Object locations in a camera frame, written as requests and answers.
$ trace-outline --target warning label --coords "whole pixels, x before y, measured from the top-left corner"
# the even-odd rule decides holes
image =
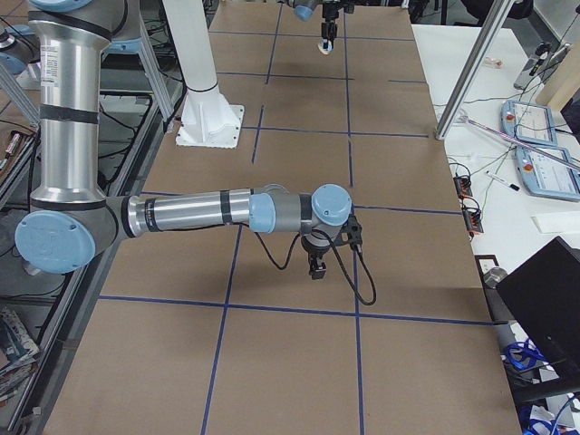
[[[41,85],[58,88],[60,76],[58,70],[58,46],[43,45],[40,47]]]

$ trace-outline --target black monitor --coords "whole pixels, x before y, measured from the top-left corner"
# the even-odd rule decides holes
[[[501,281],[497,290],[553,364],[562,378],[559,384],[565,383],[567,392],[580,391],[580,251],[556,237]],[[556,390],[542,395],[564,392]]]

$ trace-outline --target chair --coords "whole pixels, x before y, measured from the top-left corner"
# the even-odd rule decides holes
[[[488,17],[489,9],[493,4],[493,0],[461,0],[461,3],[465,5],[469,14],[478,19],[477,24],[467,24],[467,23],[455,23],[455,25],[476,25],[482,26],[483,22]],[[534,10],[534,0],[522,0],[519,3],[514,4],[507,15],[508,18],[514,18],[516,20],[521,20],[523,18],[528,18],[532,11]]]

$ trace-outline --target white table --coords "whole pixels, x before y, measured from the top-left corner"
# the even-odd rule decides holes
[[[479,29],[414,25],[413,32],[433,103],[445,104],[477,38]],[[501,30],[488,56],[500,59],[503,67],[501,69],[481,67],[466,102],[505,98],[517,94],[512,83],[527,57],[511,30]],[[522,101],[528,102],[532,99],[534,102],[533,99],[539,91],[539,87],[534,89],[522,98]],[[471,119],[500,131],[499,114],[502,104],[502,100],[478,101],[464,104],[463,109]],[[436,107],[436,111],[442,111],[442,109],[442,107]],[[558,112],[554,112],[554,118],[556,125],[565,123]],[[568,148],[573,157],[580,158],[580,145],[573,136],[558,134],[557,139],[558,144]],[[445,146],[448,156],[465,164],[471,171],[475,171],[503,154],[509,144],[476,127],[455,125],[445,139]],[[472,178],[473,196],[481,206],[483,206],[485,191],[491,181],[485,175],[485,170],[494,172],[500,162],[501,160],[498,160]],[[508,154],[506,161],[501,165],[498,175],[511,183],[522,186],[517,174],[513,151]],[[499,264],[510,273],[555,236],[561,236],[572,247],[580,247],[580,233],[542,234],[532,220],[533,216],[539,214],[568,211],[580,212],[580,204],[532,197],[527,194],[523,186],[519,192],[516,192],[493,182],[488,190],[484,207],[482,224],[485,233],[475,236],[471,244],[473,253],[495,255]]]

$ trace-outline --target pen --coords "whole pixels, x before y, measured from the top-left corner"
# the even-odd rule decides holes
[[[491,179],[494,179],[495,181],[497,181],[498,183],[503,184],[504,186],[508,186],[510,189],[514,189],[515,191],[519,190],[519,186],[516,184],[512,184],[512,183],[508,183],[507,181],[505,181],[503,178],[498,177],[496,174],[492,174],[489,171],[486,171],[486,175],[488,177],[490,177]]]

